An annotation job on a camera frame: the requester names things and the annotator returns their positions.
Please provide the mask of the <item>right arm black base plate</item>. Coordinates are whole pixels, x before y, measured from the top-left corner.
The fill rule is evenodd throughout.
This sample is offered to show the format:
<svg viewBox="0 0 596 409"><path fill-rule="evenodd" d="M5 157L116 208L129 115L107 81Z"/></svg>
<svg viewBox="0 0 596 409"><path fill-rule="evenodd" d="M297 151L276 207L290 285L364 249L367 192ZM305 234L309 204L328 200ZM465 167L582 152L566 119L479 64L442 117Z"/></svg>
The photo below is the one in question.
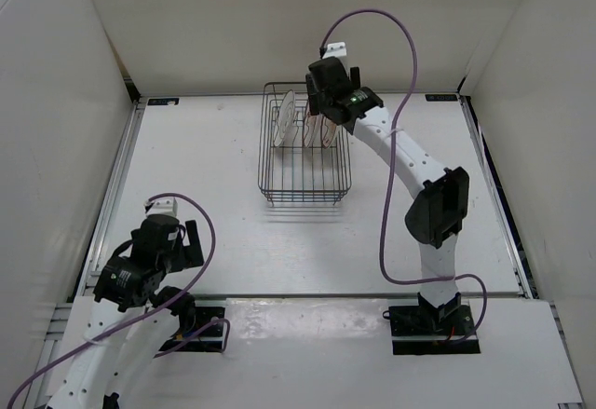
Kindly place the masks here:
<svg viewBox="0 0 596 409"><path fill-rule="evenodd" d="M436 324L418 306L393 306L382 314L390 324L394 356L480 354L469 305Z"/></svg>

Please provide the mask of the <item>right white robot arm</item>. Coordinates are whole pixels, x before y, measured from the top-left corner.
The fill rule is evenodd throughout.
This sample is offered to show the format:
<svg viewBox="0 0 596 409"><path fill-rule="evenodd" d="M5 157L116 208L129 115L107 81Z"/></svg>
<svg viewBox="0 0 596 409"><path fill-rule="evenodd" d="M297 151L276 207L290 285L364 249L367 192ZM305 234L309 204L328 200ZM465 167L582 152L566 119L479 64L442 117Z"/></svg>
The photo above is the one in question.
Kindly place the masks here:
<svg viewBox="0 0 596 409"><path fill-rule="evenodd" d="M413 203L404 222L421 256L418 322L429 334L447 328L461 305L454 280L455 246L467 216L469 176L435 160L404 130L371 89L352 80L336 57L315 61L305 76L309 105L365 143L400 179Z"/></svg>

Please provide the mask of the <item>white plate green pattern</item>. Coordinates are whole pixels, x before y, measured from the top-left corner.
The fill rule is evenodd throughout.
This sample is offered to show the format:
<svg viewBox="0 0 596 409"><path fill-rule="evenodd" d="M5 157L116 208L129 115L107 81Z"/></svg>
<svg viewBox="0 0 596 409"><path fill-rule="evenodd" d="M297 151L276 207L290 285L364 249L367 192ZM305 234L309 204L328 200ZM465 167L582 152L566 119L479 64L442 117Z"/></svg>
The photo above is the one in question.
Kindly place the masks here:
<svg viewBox="0 0 596 409"><path fill-rule="evenodd" d="M273 131L274 147L283 145L286 134L291 127L293 120L295 119L296 108L295 108L295 92L289 90L285 93L280 106L278 107L278 117L275 120L275 127Z"/></svg>

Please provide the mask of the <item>orange sunburst plate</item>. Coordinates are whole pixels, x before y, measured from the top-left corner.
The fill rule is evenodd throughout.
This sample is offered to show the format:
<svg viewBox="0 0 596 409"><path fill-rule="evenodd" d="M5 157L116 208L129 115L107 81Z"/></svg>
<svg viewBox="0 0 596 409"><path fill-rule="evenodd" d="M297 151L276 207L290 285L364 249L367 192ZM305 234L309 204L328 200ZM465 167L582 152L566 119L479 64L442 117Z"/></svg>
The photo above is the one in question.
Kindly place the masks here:
<svg viewBox="0 0 596 409"><path fill-rule="evenodd" d="M312 115L310 110L305 111L303 120L303 148L313 146L317 135L318 115Z"/></svg>

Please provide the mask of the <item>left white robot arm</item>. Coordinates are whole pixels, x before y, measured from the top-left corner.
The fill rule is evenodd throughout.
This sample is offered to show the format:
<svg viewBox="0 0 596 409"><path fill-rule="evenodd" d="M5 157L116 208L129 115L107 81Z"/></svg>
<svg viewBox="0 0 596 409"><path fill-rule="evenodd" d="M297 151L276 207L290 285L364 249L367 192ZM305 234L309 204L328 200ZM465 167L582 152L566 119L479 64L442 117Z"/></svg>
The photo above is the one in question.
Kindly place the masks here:
<svg viewBox="0 0 596 409"><path fill-rule="evenodd" d="M169 338L196 324L193 297L163 279L203 264L196 221L146 217L104 265L84 332L87 347L73 355L48 407L122 407L123 387Z"/></svg>

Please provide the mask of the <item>small patterned plate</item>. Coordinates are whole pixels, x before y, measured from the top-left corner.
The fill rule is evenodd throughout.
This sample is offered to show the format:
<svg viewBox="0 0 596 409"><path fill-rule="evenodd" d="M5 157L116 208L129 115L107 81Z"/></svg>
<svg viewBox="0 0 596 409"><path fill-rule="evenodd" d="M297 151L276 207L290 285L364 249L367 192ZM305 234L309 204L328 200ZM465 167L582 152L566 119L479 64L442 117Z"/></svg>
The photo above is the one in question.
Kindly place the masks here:
<svg viewBox="0 0 596 409"><path fill-rule="evenodd" d="M321 120L320 139L322 148L329 148L332 146L337 130L338 126L331 120L327 118Z"/></svg>

